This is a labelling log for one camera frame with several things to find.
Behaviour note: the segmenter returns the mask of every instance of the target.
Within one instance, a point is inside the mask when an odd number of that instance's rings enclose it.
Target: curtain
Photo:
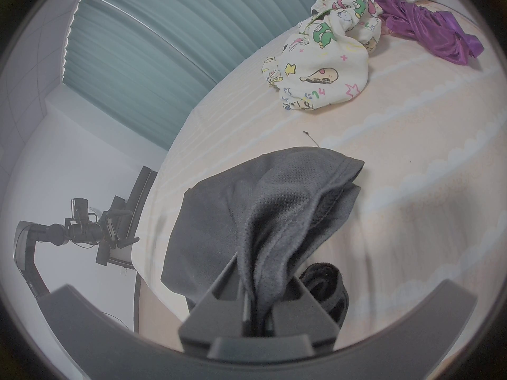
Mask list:
[[[63,82],[169,149],[190,111],[315,0],[81,0]]]

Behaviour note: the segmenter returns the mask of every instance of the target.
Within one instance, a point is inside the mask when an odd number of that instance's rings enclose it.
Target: black cloth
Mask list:
[[[347,220],[363,165],[330,149],[290,148],[200,181],[185,193],[162,283],[197,304],[237,252],[260,327],[296,269]]]
[[[299,277],[320,306],[341,328],[348,310],[348,293],[336,266],[314,263]]]

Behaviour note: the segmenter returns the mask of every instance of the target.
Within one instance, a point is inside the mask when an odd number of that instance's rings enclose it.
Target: curtain pleat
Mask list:
[[[82,0],[64,83],[169,149],[190,111],[315,0]]]

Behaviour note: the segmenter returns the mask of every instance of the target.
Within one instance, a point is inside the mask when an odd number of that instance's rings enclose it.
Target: purple satin cloth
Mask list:
[[[431,12],[426,7],[405,0],[375,0],[384,10],[379,17],[391,31],[413,38],[432,54],[458,65],[468,64],[468,57],[477,58],[484,47],[475,35],[465,34],[453,14]]]

